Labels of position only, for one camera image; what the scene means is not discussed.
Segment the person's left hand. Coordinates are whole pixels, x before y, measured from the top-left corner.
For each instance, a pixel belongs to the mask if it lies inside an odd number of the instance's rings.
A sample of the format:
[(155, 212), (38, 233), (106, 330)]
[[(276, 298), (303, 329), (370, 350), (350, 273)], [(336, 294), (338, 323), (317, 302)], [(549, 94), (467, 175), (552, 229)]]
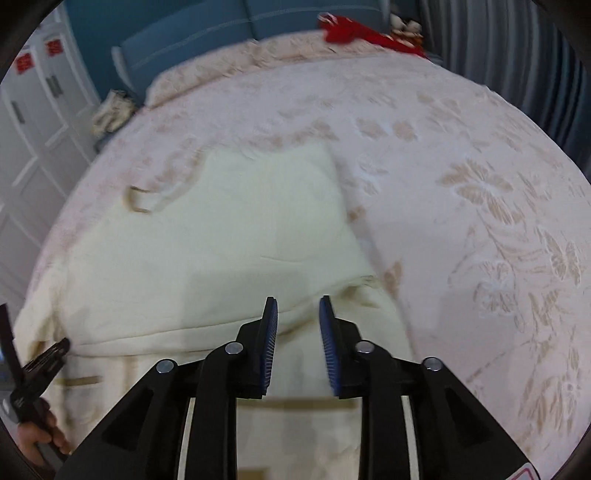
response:
[(65, 455), (69, 455), (72, 448), (65, 434), (58, 427), (56, 416), (50, 410), (50, 404), (45, 399), (41, 399), (41, 404), (45, 411), (45, 422), (49, 431), (45, 431), (31, 422), (19, 423), (16, 443), (28, 462), (43, 472), (49, 471), (50, 468), (38, 449), (39, 445), (53, 443)]

